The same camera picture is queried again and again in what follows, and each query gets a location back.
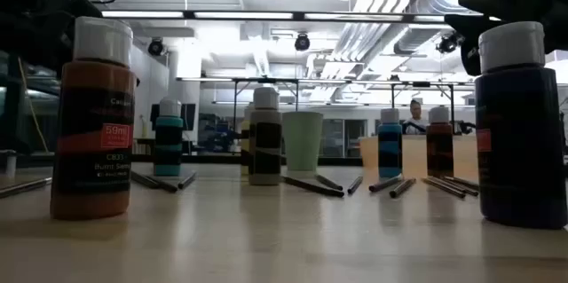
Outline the orange translucent plastic bin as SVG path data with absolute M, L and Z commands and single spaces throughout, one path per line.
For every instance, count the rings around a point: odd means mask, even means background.
M 378 169 L 378 137 L 359 140 L 364 169 Z M 477 138 L 473 136 L 454 136 L 454 174 L 457 177 L 473 179 L 477 177 Z M 403 173 L 410 177 L 427 175 L 427 146 L 425 136 L 405 135 L 403 137 Z

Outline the grey paint bottle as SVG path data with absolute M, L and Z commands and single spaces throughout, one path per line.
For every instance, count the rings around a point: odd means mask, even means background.
M 251 185 L 280 183 L 282 123 L 279 93 L 273 87 L 254 90 L 249 124 L 248 181 Z

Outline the shelf with blue bins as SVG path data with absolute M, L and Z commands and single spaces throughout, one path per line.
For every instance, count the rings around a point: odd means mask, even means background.
M 199 114 L 198 147 L 207 153 L 233 153 L 240 133 L 234 127 L 232 117 L 216 114 Z

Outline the small white cylinder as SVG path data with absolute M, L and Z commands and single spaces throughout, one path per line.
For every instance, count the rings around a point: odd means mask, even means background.
M 17 153 L 13 150 L 5 150 L 6 166 L 5 175 L 9 179 L 14 179 L 17 168 Z

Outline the yellow paint bottle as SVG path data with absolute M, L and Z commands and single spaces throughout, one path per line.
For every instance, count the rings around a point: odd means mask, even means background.
M 250 115 L 254 110 L 254 104 L 249 103 L 244 108 L 244 119 L 241 123 L 241 175 L 247 176 L 249 173 L 249 133 L 250 133 Z

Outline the blue-handled paintbrush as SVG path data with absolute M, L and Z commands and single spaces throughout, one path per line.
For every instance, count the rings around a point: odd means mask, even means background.
M 177 183 L 177 188 L 179 190 L 186 189 L 186 187 L 189 186 L 195 180 L 196 176 L 197 172 L 193 171 L 189 175 L 182 177 L 180 181 Z

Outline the light green plastic cup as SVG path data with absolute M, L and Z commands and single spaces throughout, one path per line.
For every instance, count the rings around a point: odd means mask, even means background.
M 318 112 L 287 112 L 282 115 L 289 177 L 315 177 L 320 153 L 322 124 L 323 114 Z

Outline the brown wooden box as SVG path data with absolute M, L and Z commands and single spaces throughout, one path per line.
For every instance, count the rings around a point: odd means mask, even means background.
M 137 155 L 152 155 L 154 151 L 153 138 L 135 138 L 133 153 Z

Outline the red-brown paint bottle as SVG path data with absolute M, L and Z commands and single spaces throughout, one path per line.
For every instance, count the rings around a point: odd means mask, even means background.
M 449 120 L 449 109 L 436 106 L 429 111 L 426 127 L 427 171 L 430 177 L 454 175 L 454 128 Z

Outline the dark blue paint bottle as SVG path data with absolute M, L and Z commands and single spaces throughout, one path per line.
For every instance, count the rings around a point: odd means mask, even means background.
M 556 73 L 545 66 L 539 22 L 478 38 L 475 81 L 480 208 L 489 221 L 560 229 L 568 224 Z

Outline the black table frame rail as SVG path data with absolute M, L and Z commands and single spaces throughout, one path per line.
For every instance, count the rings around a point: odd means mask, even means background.
M 151 155 L 133 154 L 131 156 L 133 162 L 150 162 L 154 161 Z M 17 156 L 16 164 L 18 168 L 41 168 L 51 166 L 54 162 L 53 154 L 35 153 L 34 155 Z M 237 164 L 241 163 L 240 156 L 237 155 L 183 155 L 182 162 L 187 164 Z M 342 167 L 362 167 L 361 158 L 335 158 L 335 157 L 319 157 L 318 164 L 320 166 L 342 166 Z M 0 153 L 0 168 L 6 165 L 6 155 Z

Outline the black overhead light bar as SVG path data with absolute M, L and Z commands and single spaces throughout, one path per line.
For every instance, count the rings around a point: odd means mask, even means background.
M 347 23 L 445 24 L 443 14 L 368 13 L 368 12 L 260 12 L 260 11 L 103 11 L 114 20 L 208 20 L 208 21 L 294 21 Z

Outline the burnt sienna paint bottle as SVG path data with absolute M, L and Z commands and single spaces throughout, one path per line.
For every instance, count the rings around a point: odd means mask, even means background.
M 54 219 L 98 219 L 128 209 L 138 82 L 130 68 L 132 41 L 120 21 L 75 20 L 73 58 L 61 73 Z

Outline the small teal paint bottle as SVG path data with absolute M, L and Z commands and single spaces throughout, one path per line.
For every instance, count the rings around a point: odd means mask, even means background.
M 181 170 L 184 121 L 182 104 L 173 98 L 163 98 L 155 120 L 154 174 L 177 177 Z

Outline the person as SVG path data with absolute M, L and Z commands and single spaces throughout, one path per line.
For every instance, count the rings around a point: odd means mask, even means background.
M 413 99 L 409 108 L 411 117 L 403 122 L 403 133 L 406 135 L 425 135 L 428 123 L 422 118 L 421 104 Z

